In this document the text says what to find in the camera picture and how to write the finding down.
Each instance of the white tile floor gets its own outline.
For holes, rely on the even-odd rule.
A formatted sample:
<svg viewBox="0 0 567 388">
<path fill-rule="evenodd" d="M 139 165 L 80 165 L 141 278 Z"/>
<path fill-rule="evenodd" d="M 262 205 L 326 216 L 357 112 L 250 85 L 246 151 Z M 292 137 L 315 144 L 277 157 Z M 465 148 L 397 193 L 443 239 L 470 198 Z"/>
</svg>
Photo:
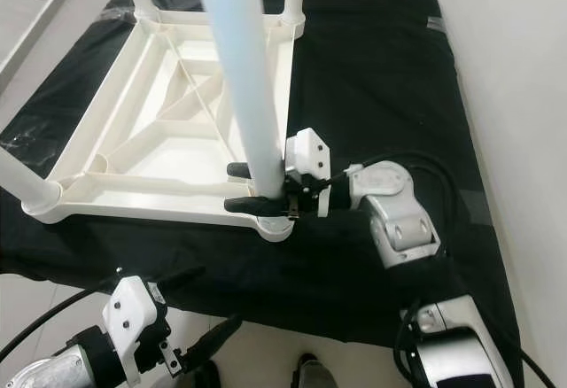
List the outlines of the white tile floor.
<svg viewBox="0 0 567 388">
<path fill-rule="evenodd" d="M 49 307 L 78 290 L 50 282 L 33 282 L 15 275 L 0 275 L 0 347 Z M 61 313 L 21 345 L 0 365 L 0 386 L 19 369 L 61 348 L 76 332 L 101 324 L 101 311 L 108 297 L 96 294 Z M 217 317 L 186 313 L 170 308 L 167 320 L 180 347 L 190 346 Z M 374 345 L 344 344 L 332 339 L 314 337 L 246 322 L 235 336 L 216 354 L 214 360 L 226 388 L 284 388 L 304 352 L 316 354 L 324 362 L 340 387 L 406 387 L 392 363 L 391 350 Z M 142 388 L 156 381 L 168 380 L 167 371 L 159 366 L 142 377 Z"/>
</svg>

